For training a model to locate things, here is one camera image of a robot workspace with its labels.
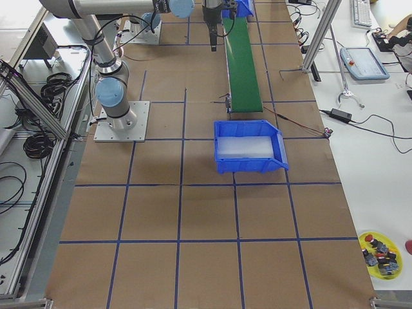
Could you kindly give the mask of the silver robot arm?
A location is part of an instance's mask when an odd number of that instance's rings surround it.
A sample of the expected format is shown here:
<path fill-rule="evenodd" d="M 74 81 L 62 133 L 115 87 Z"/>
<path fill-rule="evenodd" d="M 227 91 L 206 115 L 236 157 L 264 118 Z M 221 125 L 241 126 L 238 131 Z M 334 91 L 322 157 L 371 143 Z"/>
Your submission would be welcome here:
<path fill-rule="evenodd" d="M 131 33 L 137 34 L 138 32 L 155 32 L 155 28 L 160 25 L 161 18 L 154 12 L 145 12 L 137 15 L 136 17 L 129 18 Z"/>
<path fill-rule="evenodd" d="M 95 92 L 109 127 L 117 131 L 134 127 L 138 116 L 126 98 L 129 70 L 107 42 L 97 15 L 123 15 L 132 23 L 140 23 L 141 30 L 153 31 L 155 17 L 172 13 L 187 18 L 194 10 L 194 1 L 41 1 L 41 4 L 55 17 L 72 20 L 93 52 L 102 75 Z"/>

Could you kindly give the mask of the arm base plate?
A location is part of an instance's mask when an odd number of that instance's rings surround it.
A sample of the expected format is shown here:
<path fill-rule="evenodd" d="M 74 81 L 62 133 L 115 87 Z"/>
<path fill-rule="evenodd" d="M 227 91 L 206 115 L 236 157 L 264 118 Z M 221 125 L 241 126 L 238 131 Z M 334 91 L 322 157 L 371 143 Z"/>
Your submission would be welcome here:
<path fill-rule="evenodd" d="M 150 26 L 144 29 L 143 24 L 130 23 L 129 21 L 126 22 L 125 27 L 129 29 L 130 43 L 148 45 L 158 45 L 160 43 L 161 21 L 157 24 L 157 27 L 153 28 L 153 32 Z"/>
<path fill-rule="evenodd" d="M 97 123 L 95 142 L 145 142 L 150 101 L 129 101 L 129 111 L 122 118 L 107 116 L 102 108 Z"/>

